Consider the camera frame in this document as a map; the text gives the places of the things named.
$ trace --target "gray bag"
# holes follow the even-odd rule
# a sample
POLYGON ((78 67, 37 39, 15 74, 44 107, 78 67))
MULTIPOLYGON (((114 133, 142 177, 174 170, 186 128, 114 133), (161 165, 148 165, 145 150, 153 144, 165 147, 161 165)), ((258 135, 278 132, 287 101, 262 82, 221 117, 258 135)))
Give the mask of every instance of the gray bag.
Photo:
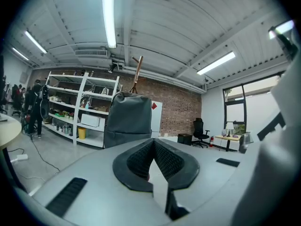
POLYGON ((118 92, 111 103, 104 130, 104 147, 151 137, 151 100, 143 95, 118 92))

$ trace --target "fire extinguisher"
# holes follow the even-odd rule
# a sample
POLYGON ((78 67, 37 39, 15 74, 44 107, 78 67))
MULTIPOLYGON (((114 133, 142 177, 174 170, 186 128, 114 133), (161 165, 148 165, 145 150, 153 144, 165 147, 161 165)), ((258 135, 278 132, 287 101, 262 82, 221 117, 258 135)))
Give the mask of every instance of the fire extinguisher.
POLYGON ((213 138, 214 137, 210 137, 210 145, 209 145, 210 147, 213 147, 213 138))

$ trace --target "window frame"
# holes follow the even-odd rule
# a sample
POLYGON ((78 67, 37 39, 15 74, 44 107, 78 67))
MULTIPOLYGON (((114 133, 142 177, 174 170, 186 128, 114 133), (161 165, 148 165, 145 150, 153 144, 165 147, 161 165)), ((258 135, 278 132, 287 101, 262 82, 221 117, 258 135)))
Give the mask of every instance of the window frame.
POLYGON ((241 83, 241 84, 223 89, 222 90, 222 96, 223 96, 223 99, 224 99, 224 129, 226 129, 226 125, 227 125, 227 122, 228 122, 227 121, 227 106, 228 105, 243 104, 243 106, 244 106, 244 121, 233 121, 233 125, 245 125, 244 133, 246 133, 247 115, 246 115, 246 95, 245 95, 244 85, 251 84, 251 83, 254 83, 254 82, 258 82, 258 81, 261 81, 261 80, 265 80, 265 79, 268 79, 268 78, 271 78, 271 77, 274 77, 274 76, 277 76, 277 75, 279 77, 281 77, 284 72, 285 71, 280 71, 278 73, 268 75, 268 76, 265 76, 265 77, 262 77, 262 78, 259 78, 259 79, 253 80, 253 81, 248 81, 246 83, 241 83), (225 91, 229 90, 229 89, 232 89, 232 88, 237 88, 237 87, 240 87, 240 86, 241 86, 242 91, 243 91, 243 99, 225 102, 225 91))

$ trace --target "white box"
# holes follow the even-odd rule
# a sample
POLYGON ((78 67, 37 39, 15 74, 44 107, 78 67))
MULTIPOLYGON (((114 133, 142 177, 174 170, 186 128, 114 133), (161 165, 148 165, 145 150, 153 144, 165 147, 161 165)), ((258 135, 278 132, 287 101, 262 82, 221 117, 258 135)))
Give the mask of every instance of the white box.
POLYGON ((105 118, 99 118, 99 130, 104 131, 105 118))
POLYGON ((98 127, 99 121, 100 121, 100 117, 98 116, 87 115, 87 114, 82 114, 81 116, 81 123, 88 126, 98 127))

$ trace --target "wooden pole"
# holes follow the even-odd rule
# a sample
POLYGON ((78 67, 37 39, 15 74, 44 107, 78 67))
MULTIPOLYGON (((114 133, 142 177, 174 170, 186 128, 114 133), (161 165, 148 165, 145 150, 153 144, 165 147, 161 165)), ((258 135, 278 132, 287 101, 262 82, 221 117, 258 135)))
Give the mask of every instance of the wooden pole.
POLYGON ((137 66, 136 74, 135 74, 135 77, 134 77, 134 83, 133 83, 133 86, 132 86, 130 92, 131 93, 137 93, 136 85, 137 85, 137 81, 138 81, 138 76, 139 76, 141 64, 142 64, 142 61, 143 61, 143 56, 140 56, 139 60, 134 58, 134 57, 132 57, 132 59, 135 60, 138 63, 138 66, 137 66))

